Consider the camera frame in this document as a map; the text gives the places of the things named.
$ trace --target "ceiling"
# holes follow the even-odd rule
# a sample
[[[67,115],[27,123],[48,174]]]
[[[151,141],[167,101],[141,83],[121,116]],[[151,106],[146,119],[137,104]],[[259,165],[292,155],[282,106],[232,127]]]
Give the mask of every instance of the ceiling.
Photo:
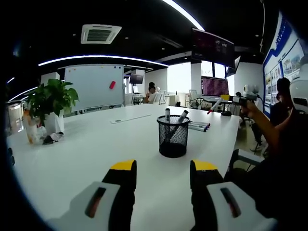
[[[260,52],[263,30],[263,5],[260,0],[176,0],[205,31],[234,42],[235,56],[242,62],[262,63],[275,32],[278,11],[266,13],[264,46]],[[162,0],[113,0],[100,3],[83,2],[80,6],[15,8],[19,26],[9,26],[8,59],[15,77],[9,83],[9,97],[35,87],[41,74],[75,64],[127,64],[153,69],[164,68],[132,60],[87,58],[55,62],[38,67],[39,63],[75,55],[116,55],[156,61],[190,51],[193,24]],[[84,24],[121,26],[110,45],[81,44]],[[183,58],[165,61],[174,64],[189,61]]]

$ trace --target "black mesh pen holder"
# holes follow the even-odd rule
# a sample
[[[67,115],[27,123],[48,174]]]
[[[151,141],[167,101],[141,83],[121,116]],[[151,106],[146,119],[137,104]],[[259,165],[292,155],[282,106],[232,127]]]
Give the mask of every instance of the black mesh pen holder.
[[[190,119],[186,117],[178,123],[179,115],[170,115],[170,122],[166,122],[165,116],[157,118],[159,132],[159,152],[169,158],[178,158],[186,154],[188,124]]]

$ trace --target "potted plant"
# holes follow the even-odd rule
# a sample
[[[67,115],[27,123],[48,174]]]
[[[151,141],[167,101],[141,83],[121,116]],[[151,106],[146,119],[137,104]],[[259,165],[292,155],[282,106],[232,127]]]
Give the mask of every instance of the potted plant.
[[[58,79],[49,79],[45,86],[41,84],[30,92],[28,105],[29,114],[33,118],[40,118],[41,124],[46,128],[48,135],[54,132],[64,132],[64,111],[71,112],[71,105],[76,105],[78,94],[75,89],[67,88],[70,82]]]

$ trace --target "ceiling air conditioner vent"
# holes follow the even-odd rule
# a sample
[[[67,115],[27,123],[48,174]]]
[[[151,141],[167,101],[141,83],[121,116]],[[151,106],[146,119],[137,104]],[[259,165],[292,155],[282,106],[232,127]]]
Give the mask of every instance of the ceiling air conditioner vent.
[[[83,25],[81,44],[110,44],[122,27],[110,25]]]

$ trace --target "whiteboard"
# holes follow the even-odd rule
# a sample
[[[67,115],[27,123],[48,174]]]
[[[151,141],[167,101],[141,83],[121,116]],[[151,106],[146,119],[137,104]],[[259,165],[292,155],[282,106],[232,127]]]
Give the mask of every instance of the whiteboard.
[[[72,82],[79,96],[72,111],[124,103],[124,67],[121,65],[83,65],[65,69],[65,81]]]

